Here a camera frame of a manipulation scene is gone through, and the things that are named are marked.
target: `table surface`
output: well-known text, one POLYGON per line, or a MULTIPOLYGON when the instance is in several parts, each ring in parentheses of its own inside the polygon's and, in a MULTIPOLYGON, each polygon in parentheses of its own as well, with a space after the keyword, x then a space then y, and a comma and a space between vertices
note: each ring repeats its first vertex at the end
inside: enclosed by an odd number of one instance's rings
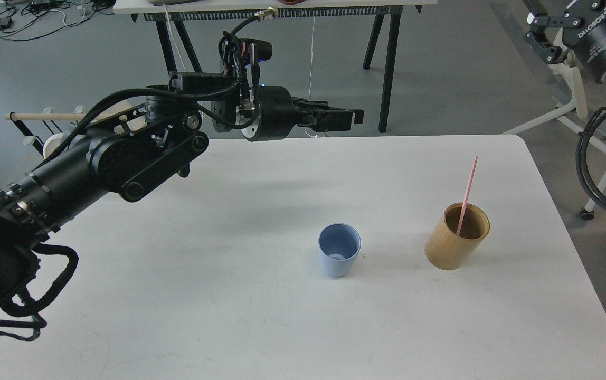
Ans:
MULTIPOLYGON (((261 10, 268 7, 279 8, 321 8, 321 7, 366 7, 371 5, 429 5, 438 0, 307 0, 296 5, 284 5, 277 0, 202 0, 183 4, 168 5, 169 12, 261 10)), ((152 5, 148 0, 117 0, 113 7, 116 14, 143 14, 164 12, 160 5, 152 5)))
POLYGON ((606 378, 606 315, 515 136, 211 140, 187 179, 50 243, 81 262, 40 339, 0 337, 0 378, 606 378), (443 271, 423 247, 475 155, 491 232, 443 271), (363 241, 340 279, 332 222, 363 241))

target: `straw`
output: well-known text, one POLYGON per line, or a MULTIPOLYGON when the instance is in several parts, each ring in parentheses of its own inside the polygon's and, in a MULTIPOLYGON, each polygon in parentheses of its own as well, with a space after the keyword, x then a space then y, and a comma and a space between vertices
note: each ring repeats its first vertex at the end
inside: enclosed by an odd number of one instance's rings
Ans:
POLYGON ((465 210, 467 210, 467 199, 470 197, 470 188, 472 188, 472 178, 474 178, 474 171, 477 168, 477 161, 479 157, 474 157, 474 163, 472 163, 472 171, 470 172, 470 180, 467 181, 467 190, 465 190, 465 199, 462 200, 462 210, 460 210, 460 220, 458 221, 458 229, 456 235, 460 236, 460 229, 462 228, 462 219, 465 218, 465 210))

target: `blue cup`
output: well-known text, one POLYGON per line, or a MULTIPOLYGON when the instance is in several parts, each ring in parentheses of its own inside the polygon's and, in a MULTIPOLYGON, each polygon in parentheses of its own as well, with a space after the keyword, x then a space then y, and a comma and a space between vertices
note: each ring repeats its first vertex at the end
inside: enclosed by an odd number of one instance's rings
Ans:
POLYGON ((319 260, 329 276, 342 277, 354 264, 362 240, 357 231, 344 223, 326 226, 319 234, 319 260))

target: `tan cup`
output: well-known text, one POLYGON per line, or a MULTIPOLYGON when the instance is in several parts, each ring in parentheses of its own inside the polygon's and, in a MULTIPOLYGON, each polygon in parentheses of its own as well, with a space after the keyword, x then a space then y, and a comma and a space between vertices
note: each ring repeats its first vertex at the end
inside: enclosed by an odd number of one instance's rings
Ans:
POLYGON ((453 270, 460 267, 491 230, 488 217, 479 207, 467 204, 460 236, 456 235, 462 202, 446 207, 443 217, 425 244, 425 254, 435 267, 453 270))

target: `white metal frame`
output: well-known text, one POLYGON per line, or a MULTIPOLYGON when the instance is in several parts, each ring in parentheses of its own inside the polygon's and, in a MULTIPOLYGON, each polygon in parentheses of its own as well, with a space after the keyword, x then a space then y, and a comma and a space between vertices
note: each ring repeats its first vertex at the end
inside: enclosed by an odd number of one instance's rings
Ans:
MULTIPOLYGON (((544 122, 549 120, 558 120, 566 127, 570 128, 575 133, 580 133, 583 131, 583 128, 580 127, 577 123, 573 122, 570 118, 566 117, 566 114, 575 110, 577 116, 584 120, 587 117, 587 99, 585 97, 585 89, 582 83, 582 75, 580 75, 580 69, 575 67, 570 67, 566 63, 559 63, 557 65, 550 65, 552 67, 552 71, 554 74, 561 75, 563 79, 568 84, 569 89, 571 89, 571 100, 566 105, 559 105, 556 110, 552 110, 545 115, 539 116, 530 120, 528 122, 519 125, 518 127, 512 128, 507 132, 504 132, 503 135, 516 135, 525 130, 529 130, 533 127, 537 127, 544 122)), ((590 144, 593 145, 596 149, 600 150, 601 153, 606 156, 606 144, 604 144, 601 140, 597 139, 597 137, 592 137, 590 139, 590 144)), ((606 169, 604 175, 601 177, 597 187, 604 191, 606 188, 606 169)), ((596 203, 590 199, 584 207, 584 210, 587 212, 593 212, 596 203)))

